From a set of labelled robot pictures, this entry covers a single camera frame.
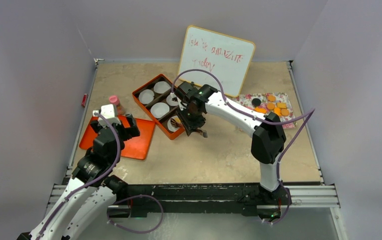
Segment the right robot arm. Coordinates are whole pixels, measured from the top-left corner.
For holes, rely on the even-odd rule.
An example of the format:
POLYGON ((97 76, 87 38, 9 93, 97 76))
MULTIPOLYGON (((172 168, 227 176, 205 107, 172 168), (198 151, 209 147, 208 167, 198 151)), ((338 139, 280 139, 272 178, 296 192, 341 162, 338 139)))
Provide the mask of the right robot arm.
POLYGON ((265 203, 272 203, 279 197, 280 177, 277 168, 284 150, 286 136, 275 113, 264 115, 250 110, 232 100, 228 100, 216 88, 204 85, 196 88, 188 82, 181 83, 171 94, 177 99, 177 116, 187 135, 200 133, 206 119, 211 114, 233 124, 251 139, 251 154, 260 163, 259 196, 265 203))

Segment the metal tongs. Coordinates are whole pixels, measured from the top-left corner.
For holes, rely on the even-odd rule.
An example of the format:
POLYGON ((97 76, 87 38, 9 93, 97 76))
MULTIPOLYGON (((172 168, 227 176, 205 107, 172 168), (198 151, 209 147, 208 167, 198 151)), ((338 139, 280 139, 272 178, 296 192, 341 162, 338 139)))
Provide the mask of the metal tongs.
MULTIPOLYGON (((170 119, 170 124, 173 126, 173 127, 176 127, 176 128, 184 128, 184 126, 181 124, 181 122, 179 121, 178 118, 172 118, 170 119)), ((208 138, 208 134, 207 134, 207 131, 205 130, 202 130, 202 129, 195 129, 193 130, 192 132, 195 132, 195 133, 198 133, 200 134, 201 136, 203 136, 204 138, 208 138)))

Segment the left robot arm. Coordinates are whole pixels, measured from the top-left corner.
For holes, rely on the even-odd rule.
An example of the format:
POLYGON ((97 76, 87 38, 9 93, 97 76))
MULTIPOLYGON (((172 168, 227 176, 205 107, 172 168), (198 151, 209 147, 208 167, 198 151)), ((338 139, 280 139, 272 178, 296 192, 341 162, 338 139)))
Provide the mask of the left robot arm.
POLYGON ((109 122, 101 113, 96 116, 106 123, 94 121, 92 127, 96 129, 97 137, 93 145, 77 164, 67 187, 45 218, 30 232, 23 232, 18 236, 20 240, 60 240, 76 213, 88 197, 103 183, 113 168, 120 161, 124 142, 140 136, 136 120, 132 114, 126 115, 129 127, 114 117, 109 122))

